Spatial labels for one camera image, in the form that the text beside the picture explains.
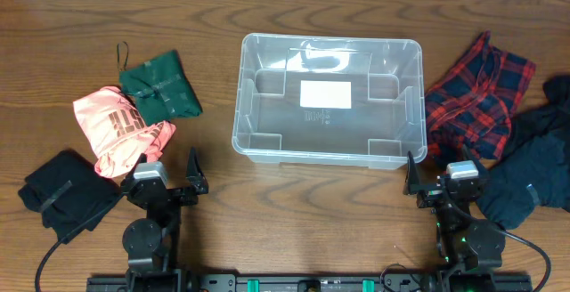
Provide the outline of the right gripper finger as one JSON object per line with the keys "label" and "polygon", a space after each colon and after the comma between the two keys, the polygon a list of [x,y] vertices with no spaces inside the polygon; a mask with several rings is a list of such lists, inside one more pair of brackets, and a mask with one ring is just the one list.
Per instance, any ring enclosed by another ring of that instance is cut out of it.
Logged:
{"label": "right gripper finger", "polygon": [[414,195],[422,190],[419,169],[411,152],[407,153],[407,172],[403,187],[404,195]]}
{"label": "right gripper finger", "polygon": [[471,149],[466,145],[461,147],[461,155],[464,161],[470,162],[478,172],[486,172],[487,168],[479,161],[479,159],[473,154]]}

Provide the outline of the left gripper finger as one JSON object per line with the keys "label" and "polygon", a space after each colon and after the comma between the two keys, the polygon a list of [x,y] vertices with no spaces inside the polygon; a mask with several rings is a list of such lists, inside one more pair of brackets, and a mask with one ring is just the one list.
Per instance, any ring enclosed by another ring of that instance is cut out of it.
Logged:
{"label": "left gripper finger", "polygon": [[194,147],[189,153],[185,178],[197,194],[208,194],[208,180],[200,168],[197,151]]}
{"label": "left gripper finger", "polygon": [[140,164],[147,162],[147,156],[142,153],[139,158],[136,160],[133,169],[136,169]]}

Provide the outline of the red plaid flannel garment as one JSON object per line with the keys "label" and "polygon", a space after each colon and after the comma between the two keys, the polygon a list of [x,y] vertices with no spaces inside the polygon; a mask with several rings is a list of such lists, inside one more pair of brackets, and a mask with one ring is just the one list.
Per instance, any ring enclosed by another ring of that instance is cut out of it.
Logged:
{"label": "red plaid flannel garment", "polygon": [[425,94],[428,155],[441,167],[460,160],[467,148],[476,158],[501,158],[513,117],[536,65],[491,44],[481,33]]}

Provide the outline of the pink printed garment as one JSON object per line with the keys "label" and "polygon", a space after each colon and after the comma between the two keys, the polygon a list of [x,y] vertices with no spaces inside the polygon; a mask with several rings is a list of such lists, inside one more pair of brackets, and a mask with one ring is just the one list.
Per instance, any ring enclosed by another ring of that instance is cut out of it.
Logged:
{"label": "pink printed garment", "polygon": [[147,125],[116,86],[104,86],[73,102],[76,120],[97,157],[94,171],[105,178],[128,173],[143,154],[155,162],[176,131],[161,121]]}

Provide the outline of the dark navy taped garment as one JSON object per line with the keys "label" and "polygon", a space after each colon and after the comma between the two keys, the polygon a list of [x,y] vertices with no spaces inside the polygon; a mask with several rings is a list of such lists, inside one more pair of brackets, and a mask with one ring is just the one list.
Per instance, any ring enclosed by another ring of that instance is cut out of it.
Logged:
{"label": "dark navy taped garment", "polygon": [[495,165],[490,177],[476,204],[504,229],[516,229],[537,207],[568,211],[569,130],[533,137]]}

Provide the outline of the dark green garment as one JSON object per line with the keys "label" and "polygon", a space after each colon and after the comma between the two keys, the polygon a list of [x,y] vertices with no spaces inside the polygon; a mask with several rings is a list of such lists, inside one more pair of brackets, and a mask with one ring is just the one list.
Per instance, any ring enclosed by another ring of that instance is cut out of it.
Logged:
{"label": "dark green garment", "polygon": [[117,44],[121,91],[134,99],[147,126],[173,118],[195,118],[203,113],[177,50],[162,53],[131,69],[127,67],[128,56],[127,42]]}

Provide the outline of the black garment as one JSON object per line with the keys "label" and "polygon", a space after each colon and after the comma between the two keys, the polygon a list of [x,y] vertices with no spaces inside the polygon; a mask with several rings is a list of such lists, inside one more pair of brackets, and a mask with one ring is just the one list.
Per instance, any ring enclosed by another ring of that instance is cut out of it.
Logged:
{"label": "black garment", "polygon": [[521,113],[512,119],[512,130],[504,154],[508,155],[530,141],[552,130],[569,126],[569,75],[551,77],[542,85],[547,103]]}
{"label": "black garment", "polygon": [[119,189],[74,150],[63,150],[28,175],[18,195],[27,209],[42,216],[43,226],[67,244],[82,230],[94,230]]}

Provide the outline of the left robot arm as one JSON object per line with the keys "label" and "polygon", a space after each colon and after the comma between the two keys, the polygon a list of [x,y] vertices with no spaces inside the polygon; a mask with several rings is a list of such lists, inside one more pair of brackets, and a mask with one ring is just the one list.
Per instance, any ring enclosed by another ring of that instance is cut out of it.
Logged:
{"label": "left robot arm", "polygon": [[121,182],[126,199],[146,212],[130,223],[122,237],[128,254],[126,292],[199,291],[195,275],[176,267],[180,238],[181,208],[195,206],[208,193],[208,181],[201,171],[197,151],[191,149],[185,179],[188,186],[167,187],[167,171],[159,162],[142,154]]}

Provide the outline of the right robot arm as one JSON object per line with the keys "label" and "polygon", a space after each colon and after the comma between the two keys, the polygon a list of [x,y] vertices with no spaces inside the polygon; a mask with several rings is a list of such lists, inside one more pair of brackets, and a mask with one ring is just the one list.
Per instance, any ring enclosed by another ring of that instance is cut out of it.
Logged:
{"label": "right robot arm", "polygon": [[490,221],[469,211],[490,181],[489,171],[464,148],[463,159],[450,163],[435,182],[422,182],[419,166],[407,155],[403,193],[417,198],[417,207],[436,215],[436,247],[446,266],[421,276],[420,291],[495,290],[492,271],[502,266],[505,238]]}

